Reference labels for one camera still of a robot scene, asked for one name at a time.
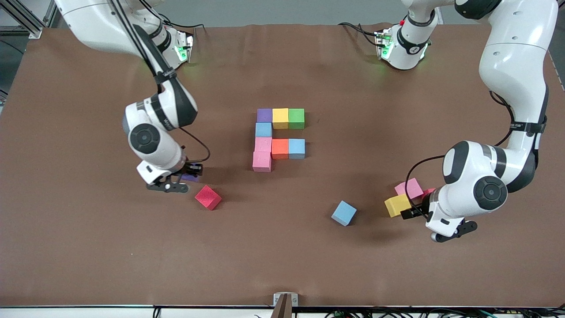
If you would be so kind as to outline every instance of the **brown tabletop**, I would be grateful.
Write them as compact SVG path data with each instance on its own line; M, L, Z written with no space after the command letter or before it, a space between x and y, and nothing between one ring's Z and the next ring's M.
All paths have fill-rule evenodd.
M421 64L398 71L343 27L199 29L178 73L212 157L188 194L164 194L145 189L121 129L125 106L154 93L149 70L44 30L0 117L0 305L263 304L278 291L304 306L561 304L565 96L549 56L529 187L443 244L422 218L386 217L415 162L506 133L478 74L488 34L438 26ZM307 127L275 137L305 138L307 158L254 173L257 108L287 107L305 108ZM441 161L414 176L442 185ZM204 184L223 197L214 211L194 199ZM358 209L348 227L330 218L341 200Z

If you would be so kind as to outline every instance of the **cube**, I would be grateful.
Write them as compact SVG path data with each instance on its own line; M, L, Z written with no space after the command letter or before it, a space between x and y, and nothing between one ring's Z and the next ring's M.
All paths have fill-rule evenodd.
M306 157L306 140L305 139L289 139L288 140L288 158L304 159Z
M394 187L397 195L405 194L404 184L405 182L402 182L401 184ZM416 178L408 180L408 196L413 199L415 197L421 196L422 194L424 194L424 191L422 191L422 188L418 184L418 181L416 181Z
M431 188L431 189L427 189L424 191L424 194L422 194L422 198L427 196L428 194L432 193L436 188Z
M273 109L273 129L288 129L288 108Z
M271 155L273 159L288 159L288 139L273 139Z
M391 197L385 201L385 205L390 217L399 216L402 211L408 210L412 207L406 194Z
M268 152L271 153L271 143L273 138L271 137L257 137L255 138L255 150L257 152Z
M271 172L271 152L253 153L253 171Z
M184 181L199 182L200 176L199 175L191 175L191 174L183 174L180 177L180 179L184 180Z
M256 123L255 137L273 137L273 126L271 123Z
M304 129L304 108L291 108L288 110L288 128Z
M205 185L194 198L210 211L212 211L221 201L221 197L208 185Z
M333 212L332 219L336 220L343 226L347 226L349 222L351 222L351 219L353 218L353 215L355 215L356 211L357 209L342 201Z
M273 122L273 110L270 108L259 108L257 110L257 122L258 123L272 123Z

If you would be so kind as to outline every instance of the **metal frame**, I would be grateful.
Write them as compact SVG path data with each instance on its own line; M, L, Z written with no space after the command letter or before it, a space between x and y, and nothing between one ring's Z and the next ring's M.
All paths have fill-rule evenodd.
M2 7L20 26L29 32L29 38L40 38L43 28L47 27L44 21L36 17L20 0L0 0ZM49 20L53 17L56 7L49 4L47 13L50 13Z

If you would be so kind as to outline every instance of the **light blue cube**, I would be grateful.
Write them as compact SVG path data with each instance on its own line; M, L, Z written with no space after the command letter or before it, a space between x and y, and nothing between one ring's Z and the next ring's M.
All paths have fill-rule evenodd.
M351 219L355 215L356 211L357 209L342 201L337 206L336 211L333 212L332 219L336 220L343 226L347 226L349 222L351 222Z
M255 123L255 137L273 137L273 124Z
M306 158L306 140L289 139L288 159L304 159L304 158Z

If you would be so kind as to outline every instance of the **purple cube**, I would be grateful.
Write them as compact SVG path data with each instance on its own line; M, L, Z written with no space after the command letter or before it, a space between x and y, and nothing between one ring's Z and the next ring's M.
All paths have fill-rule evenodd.
M199 175L191 175L191 174L183 174L180 177L180 179L184 180L184 181L198 182L200 180L200 176Z
M259 108L257 110L257 122L258 123L272 123L273 122L273 110L270 108Z

